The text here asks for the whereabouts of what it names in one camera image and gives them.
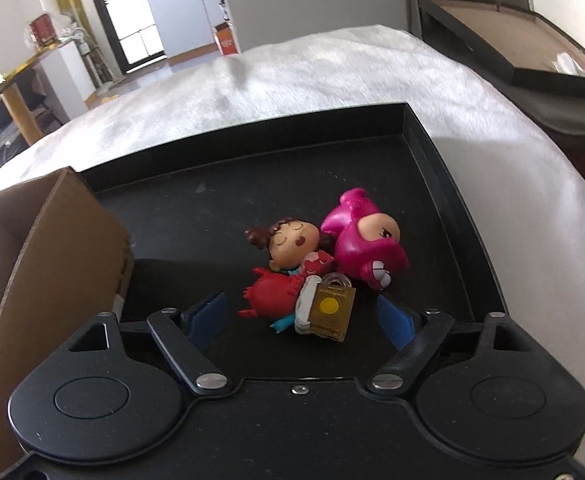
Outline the magenta hooded figurine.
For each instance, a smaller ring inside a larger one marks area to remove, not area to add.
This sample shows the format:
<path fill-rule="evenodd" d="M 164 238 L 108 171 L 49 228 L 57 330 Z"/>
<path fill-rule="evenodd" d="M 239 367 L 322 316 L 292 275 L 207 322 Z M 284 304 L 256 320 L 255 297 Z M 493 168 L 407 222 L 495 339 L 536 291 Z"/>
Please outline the magenta hooded figurine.
<path fill-rule="evenodd" d="M 364 188 L 351 188 L 321 222 L 321 234 L 333 241 L 338 271 L 370 288 L 387 288 L 409 266 L 401 230 L 382 212 Z"/>

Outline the girl figurine red dress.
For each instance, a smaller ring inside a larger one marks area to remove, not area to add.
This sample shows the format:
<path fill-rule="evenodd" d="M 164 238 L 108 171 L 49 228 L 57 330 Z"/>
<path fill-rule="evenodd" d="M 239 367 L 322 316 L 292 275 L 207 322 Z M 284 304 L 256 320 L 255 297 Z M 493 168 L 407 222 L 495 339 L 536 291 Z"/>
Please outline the girl figurine red dress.
<path fill-rule="evenodd" d="M 354 306 L 355 288 L 337 271 L 328 236 L 314 224 L 283 218 L 267 229 L 253 226 L 245 237 L 268 254 L 244 290 L 241 318 L 262 318 L 277 334 L 292 327 L 300 335 L 343 341 Z"/>

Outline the brown cardboard box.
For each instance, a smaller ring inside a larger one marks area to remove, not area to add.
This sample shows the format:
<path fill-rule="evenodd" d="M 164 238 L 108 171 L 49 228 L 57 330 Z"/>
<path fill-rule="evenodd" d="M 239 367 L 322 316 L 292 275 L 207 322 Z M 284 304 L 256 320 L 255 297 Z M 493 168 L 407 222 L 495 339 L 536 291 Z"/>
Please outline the brown cardboard box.
<path fill-rule="evenodd" d="M 0 192 L 0 473 L 21 456 L 10 395 L 90 318 L 121 311 L 133 264 L 130 234 L 72 169 Z"/>

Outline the white fluffy blanket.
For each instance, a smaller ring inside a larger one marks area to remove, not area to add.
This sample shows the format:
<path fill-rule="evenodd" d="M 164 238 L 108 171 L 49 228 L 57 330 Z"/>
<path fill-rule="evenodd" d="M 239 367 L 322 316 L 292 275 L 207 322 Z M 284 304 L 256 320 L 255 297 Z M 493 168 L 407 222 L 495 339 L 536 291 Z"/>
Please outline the white fluffy blanket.
<path fill-rule="evenodd" d="M 407 103 L 441 153 L 513 317 L 585 387 L 585 181 L 470 68 L 403 30 L 343 28 L 181 70 L 80 116 L 0 169 L 0 191 L 224 127 Z M 577 451 L 585 463 L 585 438 Z"/>

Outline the orange carton box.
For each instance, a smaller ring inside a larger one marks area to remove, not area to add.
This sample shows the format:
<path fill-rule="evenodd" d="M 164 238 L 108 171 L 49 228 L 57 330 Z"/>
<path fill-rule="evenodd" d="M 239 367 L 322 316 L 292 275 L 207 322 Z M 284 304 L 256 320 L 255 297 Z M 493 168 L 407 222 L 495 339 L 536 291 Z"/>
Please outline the orange carton box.
<path fill-rule="evenodd" d="M 238 52 L 234 32 L 227 22 L 214 26 L 214 39 L 222 55 L 232 55 Z"/>

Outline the gold round side table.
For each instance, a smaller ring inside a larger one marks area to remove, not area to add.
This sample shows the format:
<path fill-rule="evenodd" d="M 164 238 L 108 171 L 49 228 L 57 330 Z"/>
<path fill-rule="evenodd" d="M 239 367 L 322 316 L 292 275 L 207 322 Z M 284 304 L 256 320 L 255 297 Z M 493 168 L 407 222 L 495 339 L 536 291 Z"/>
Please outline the gold round side table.
<path fill-rule="evenodd" d="M 7 74 L 0 83 L 0 98 L 4 102 L 10 117 L 16 124 L 19 133 L 29 146 L 41 140 L 44 133 L 32 116 L 30 108 L 27 106 L 27 102 L 18 88 L 17 78 L 25 70 L 33 68 L 38 62 L 41 62 L 44 58 L 47 58 L 51 53 L 59 50 L 66 44 L 67 41 L 57 41 L 39 50 L 35 55 L 28 58 L 26 62 Z"/>

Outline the black box lid with cardboard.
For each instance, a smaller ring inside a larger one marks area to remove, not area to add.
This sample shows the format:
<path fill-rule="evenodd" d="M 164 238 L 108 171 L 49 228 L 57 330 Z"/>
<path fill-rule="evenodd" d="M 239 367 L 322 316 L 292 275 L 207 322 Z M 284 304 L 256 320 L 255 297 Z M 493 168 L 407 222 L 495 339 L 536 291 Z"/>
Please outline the black box lid with cardboard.
<path fill-rule="evenodd" d="M 506 84 L 585 96 L 585 49 L 529 0 L 418 0 Z"/>

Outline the white kitchen cabinet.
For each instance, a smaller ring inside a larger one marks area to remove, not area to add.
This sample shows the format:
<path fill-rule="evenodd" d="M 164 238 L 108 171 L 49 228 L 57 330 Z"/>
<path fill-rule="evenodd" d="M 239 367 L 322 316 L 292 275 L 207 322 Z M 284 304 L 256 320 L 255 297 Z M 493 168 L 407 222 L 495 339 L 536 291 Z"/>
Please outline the white kitchen cabinet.
<path fill-rule="evenodd" d="M 169 60 L 214 51 L 214 26 L 223 21 L 219 0 L 146 0 Z"/>

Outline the red jar on table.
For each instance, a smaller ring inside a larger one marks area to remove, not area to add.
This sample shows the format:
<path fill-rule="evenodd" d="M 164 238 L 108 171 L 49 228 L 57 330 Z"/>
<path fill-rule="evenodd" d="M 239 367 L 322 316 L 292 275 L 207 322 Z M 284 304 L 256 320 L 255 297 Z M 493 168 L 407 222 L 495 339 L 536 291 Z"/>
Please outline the red jar on table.
<path fill-rule="evenodd" d="M 48 47 L 57 41 L 52 18 L 48 13 L 43 13 L 30 22 L 29 28 L 31 36 L 39 48 Z"/>

